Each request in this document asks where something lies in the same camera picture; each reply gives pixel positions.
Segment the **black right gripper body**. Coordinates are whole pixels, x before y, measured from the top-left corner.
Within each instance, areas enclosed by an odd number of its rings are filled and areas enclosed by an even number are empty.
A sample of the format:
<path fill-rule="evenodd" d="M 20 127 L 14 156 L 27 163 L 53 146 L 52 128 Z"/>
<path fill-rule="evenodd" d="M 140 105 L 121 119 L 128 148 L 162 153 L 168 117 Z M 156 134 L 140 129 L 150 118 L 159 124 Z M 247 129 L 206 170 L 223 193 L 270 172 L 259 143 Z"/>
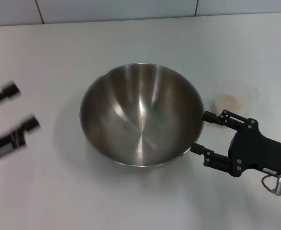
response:
<path fill-rule="evenodd" d="M 274 177 L 281 175 L 281 143 L 263 136 L 255 119 L 247 119 L 237 130 L 228 156 L 232 160 L 233 177 L 240 177 L 248 169 Z"/>

